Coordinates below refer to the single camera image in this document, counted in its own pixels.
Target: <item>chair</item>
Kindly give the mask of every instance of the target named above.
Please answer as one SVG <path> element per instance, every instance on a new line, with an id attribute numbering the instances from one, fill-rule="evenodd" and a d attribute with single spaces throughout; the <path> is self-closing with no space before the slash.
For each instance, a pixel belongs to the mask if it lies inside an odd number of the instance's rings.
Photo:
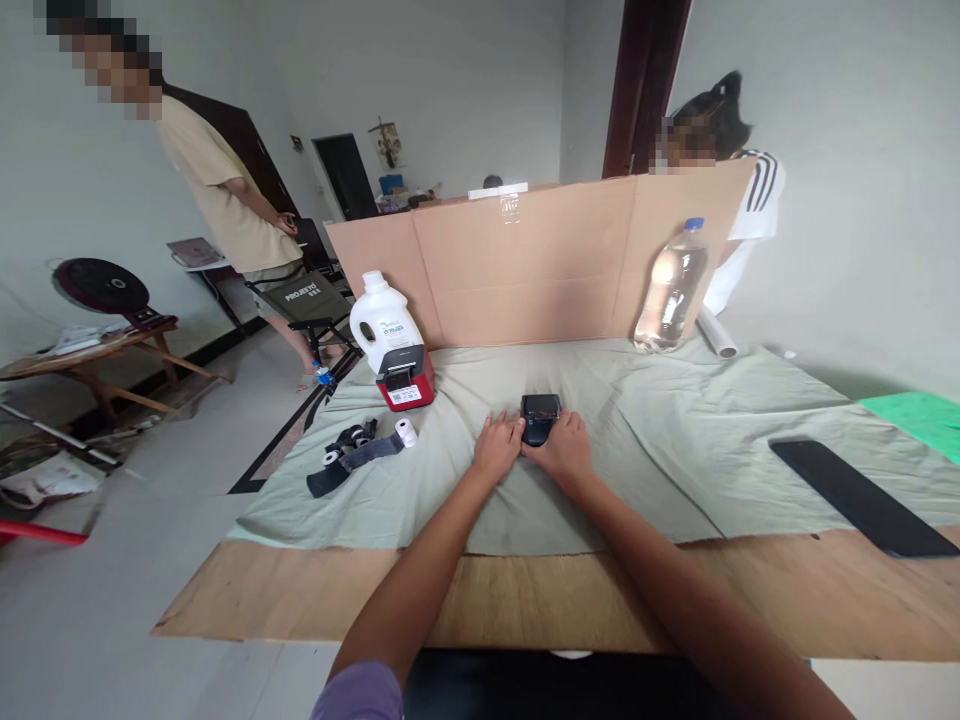
<path id="1" fill-rule="evenodd" d="M 341 368 L 352 366 L 354 359 L 363 357 L 363 351 L 354 344 L 350 326 L 345 325 L 345 321 L 350 318 L 352 305 L 320 270 L 312 270 L 306 275 L 295 277 L 301 269 L 297 268 L 276 280 L 248 280 L 244 285 L 287 320 L 291 330 L 307 333 L 310 350 L 317 362 L 323 363 L 320 348 L 343 345 L 346 350 L 343 357 L 330 370 L 334 377 L 337 377 Z M 257 287 L 268 283 L 283 284 L 269 290 Z M 333 337 L 323 340 L 327 333 L 332 333 Z"/>
<path id="2" fill-rule="evenodd" d="M 353 297 L 353 292 L 347 284 L 347 280 L 340 270 L 339 261 L 335 257 L 327 254 L 327 249 L 320 239 L 320 233 L 317 231 L 316 223 L 310 218 L 294 218 L 294 224 L 297 226 L 297 242 L 303 249 L 304 257 L 307 260 L 307 267 L 312 267 L 323 273 L 333 286 L 340 291 L 344 297 Z"/>

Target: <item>cardboard backdrop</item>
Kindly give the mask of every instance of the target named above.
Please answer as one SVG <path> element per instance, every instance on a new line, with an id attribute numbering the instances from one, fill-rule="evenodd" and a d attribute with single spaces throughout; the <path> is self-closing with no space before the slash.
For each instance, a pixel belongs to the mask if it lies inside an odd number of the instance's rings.
<path id="1" fill-rule="evenodd" d="M 357 297 L 380 270 L 430 349 L 633 337 L 657 254 L 703 217 L 710 263 L 689 334 L 755 159 L 440 205 L 327 227 Z"/>

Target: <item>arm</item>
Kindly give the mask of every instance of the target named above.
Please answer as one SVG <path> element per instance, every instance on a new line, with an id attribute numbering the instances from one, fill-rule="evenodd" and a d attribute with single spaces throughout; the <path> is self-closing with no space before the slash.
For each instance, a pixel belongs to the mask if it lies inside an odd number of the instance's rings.
<path id="1" fill-rule="evenodd" d="M 240 202 L 253 210 L 274 227 L 278 227 L 287 235 L 295 236 L 297 227 L 293 224 L 293 213 L 278 213 L 270 201 L 250 186 L 242 177 L 230 178 L 220 183 L 219 187 L 227 190 Z"/>
<path id="2" fill-rule="evenodd" d="M 747 717 L 853 715 L 823 681 L 726 588 L 624 504 L 594 474 L 590 438 L 564 410 L 547 442 L 523 446 L 603 532 L 634 587 L 680 650 Z"/>
<path id="3" fill-rule="evenodd" d="M 473 465 L 363 606 L 343 640 L 328 683 L 354 663 L 379 660 L 393 670 L 401 687 L 405 685 L 440 614 L 470 529 L 520 454 L 523 426 L 520 413 L 507 419 L 504 411 L 493 423 L 487 418 Z"/>
<path id="4" fill-rule="evenodd" d="M 742 242 L 743 240 L 727 240 L 723 244 L 723 251 L 720 253 L 720 262 L 717 263 L 717 267 L 720 267 L 729 260 L 730 256 L 737 251 L 737 248 L 740 247 Z"/>

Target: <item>bottle cap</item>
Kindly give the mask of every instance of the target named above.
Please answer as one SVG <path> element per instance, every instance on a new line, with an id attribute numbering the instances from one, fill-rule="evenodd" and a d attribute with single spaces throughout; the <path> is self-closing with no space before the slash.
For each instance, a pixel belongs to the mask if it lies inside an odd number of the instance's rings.
<path id="1" fill-rule="evenodd" d="M 363 291 L 369 293 L 378 293 L 386 290 L 389 285 L 383 279 L 383 273 L 379 270 L 371 270 L 363 274 Z"/>

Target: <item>foot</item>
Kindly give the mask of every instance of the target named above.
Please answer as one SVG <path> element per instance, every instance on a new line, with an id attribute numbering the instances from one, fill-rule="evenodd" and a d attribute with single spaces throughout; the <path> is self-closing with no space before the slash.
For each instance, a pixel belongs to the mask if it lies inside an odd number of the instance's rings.
<path id="1" fill-rule="evenodd" d="M 297 385 L 297 392 L 305 392 L 307 390 L 313 389 L 317 384 L 317 376 L 311 371 L 304 373 L 303 377 L 300 378 L 300 384 Z"/>

